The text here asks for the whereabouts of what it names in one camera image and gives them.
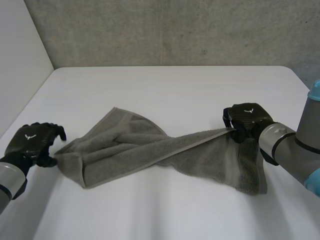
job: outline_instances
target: gray towel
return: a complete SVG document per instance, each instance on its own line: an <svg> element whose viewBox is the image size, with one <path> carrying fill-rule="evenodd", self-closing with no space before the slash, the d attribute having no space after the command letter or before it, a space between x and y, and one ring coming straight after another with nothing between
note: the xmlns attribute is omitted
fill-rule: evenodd
<svg viewBox="0 0 320 240"><path fill-rule="evenodd" d="M235 143L233 129L169 137L150 120L114 107L85 136L55 157L60 171L83 188L93 188L153 164L211 178L247 194L265 194L263 158L252 139Z"/></svg>

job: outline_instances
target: white table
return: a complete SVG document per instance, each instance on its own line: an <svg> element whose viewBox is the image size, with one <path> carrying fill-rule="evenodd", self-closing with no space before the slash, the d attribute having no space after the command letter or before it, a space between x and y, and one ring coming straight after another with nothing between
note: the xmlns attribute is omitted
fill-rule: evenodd
<svg viewBox="0 0 320 240"><path fill-rule="evenodd" d="M297 129L308 89L281 66L68 67L52 73L0 139L23 124L63 125L68 142L112 107L142 115L177 137L221 128L223 109L261 104ZM56 140L54 153L63 144ZM152 166L83 190L55 168L33 167L26 192L0 218L10 240L320 239L320 199L281 167L264 163L266 195Z"/></svg>

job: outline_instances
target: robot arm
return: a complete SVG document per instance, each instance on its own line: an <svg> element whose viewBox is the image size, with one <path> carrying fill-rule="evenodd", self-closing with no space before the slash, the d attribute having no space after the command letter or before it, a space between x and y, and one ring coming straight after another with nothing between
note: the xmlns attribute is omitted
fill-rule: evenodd
<svg viewBox="0 0 320 240"><path fill-rule="evenodd" d="M26 176L32 164L19 152L11 152L0 159L0 214L11 200L25 191Z"/></svg>
<svg viewBox="0 0 320 240"><path fill-rule="evenodd" d="M303 110L297 132L279 122L256 103L226 108L223 120L237 130L241 142L255 138L264 159L280 165L309 191L320 197L320 81L315 82Z"/></svg>
<svg viewBox="0 0 320 240"><path fill-rule="evenodd" d="M0 214L25 191L32 166L57 165L57 160L49 156L49 147L58 135L63 141L67 139L64 128L52 123L24 125L16 132L0 159Z"/></svg>

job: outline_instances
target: white logo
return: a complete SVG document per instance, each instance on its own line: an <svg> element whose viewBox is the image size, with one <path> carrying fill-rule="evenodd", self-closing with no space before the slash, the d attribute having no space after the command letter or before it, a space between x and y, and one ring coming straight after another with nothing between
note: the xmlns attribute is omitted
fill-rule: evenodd
<svg viewBox="0 0 320 240"><path fill-rule="evenodd" d="M33 135L33 136L27 136L26 134L24 135L25 136L25 138L27 139L27 140L29 140L29 139L32 139L32 138L34 138L35 136L37 136L37 135Z"/></svg>
<svg viewBox="0 0 320 240"><path fill-rule="evenodd" d="M251 113L252 114L252 112L254 111L254 109L252 108L251 110L249 110L249 111L246 111L246 110L244 110L245 112L247 112L247 113Z"/></svg>

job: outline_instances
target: concrete wall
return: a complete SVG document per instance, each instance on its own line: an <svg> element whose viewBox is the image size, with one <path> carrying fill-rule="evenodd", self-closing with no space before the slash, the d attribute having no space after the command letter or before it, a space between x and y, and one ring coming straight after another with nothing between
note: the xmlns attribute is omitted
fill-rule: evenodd
<svg viewBox="0 0 320 240"><path fill-rule="evenodd" d="M319 0L25 0L55 68L280 65L320 78Z"/></svg>
<svg viewBox="0 0 320 240"><path fill-rule="evenodd" d="M0 136L52 72L24 1L1 0Z"/></svg>

